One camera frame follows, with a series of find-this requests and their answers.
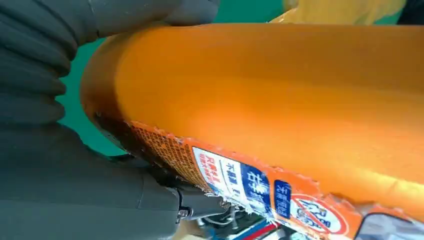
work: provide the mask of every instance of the blue label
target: blue label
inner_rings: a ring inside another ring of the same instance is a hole
[[[270,183],[267,176],[255,167],[240,163],[241,179],[250,207],[262,215],[273,217]]]
[[[292,196],[292,187],[285,181],[275,180],[274,182],[274,202],[275,211],[281,217],[290,219],[290,199]]]

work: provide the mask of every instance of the white sticker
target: white sticker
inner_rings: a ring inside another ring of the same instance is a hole
[[[263,172],[197,147],[193,147],[193,153],[203,178],[217,194],[231,198],[248,211],[273,218],[270,183]]]

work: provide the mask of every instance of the peeling sticker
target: peeling sticker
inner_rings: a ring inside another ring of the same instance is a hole
[[[133,155],[149,156],[209,195],[221,196],[248,213],[258,213],[270,223],[283,224],[311,239],[356,239],[364,219],[371,214],[412,222],[423,232],[422,223],[416,221],[421,219],[414,221],[396,206],[388,208],[355,199],[349,202],[341,193],[322,191],[320,182],[310,176],[267,165],[254,156],[175,136],[136,121],[118,121],[104,115],[97,120]]]
[[[194,158],[210,187],[245,208],[272,218],[270,183],[257,168],[193,147]]]

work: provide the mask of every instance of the yellow object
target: yellow object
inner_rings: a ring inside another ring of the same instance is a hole
[[[100,47],[82,102],[127,151],[209,191],[219,166],[253,166],[274,218],[352,239],[367,213],[424,221],[423,40],[422,27],[154,27]],[[316,203],[338,225],[276,213],[276,181],[290,208]]]
[[[285,0],[271,23],[372,25],[402,10],[406,0]]]

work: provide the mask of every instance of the wire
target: wire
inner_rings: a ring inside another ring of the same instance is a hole
[[[214,221],[214,220],[210,219],[209,217],[205,217],[203,219],[206,220],[207,222],[211,223],[211,224],[216,224],[216,225],[221,225],[221,226],[228,225],[233,221],[233,219],[231,219],[231,218],[229,218],[226,222]]]

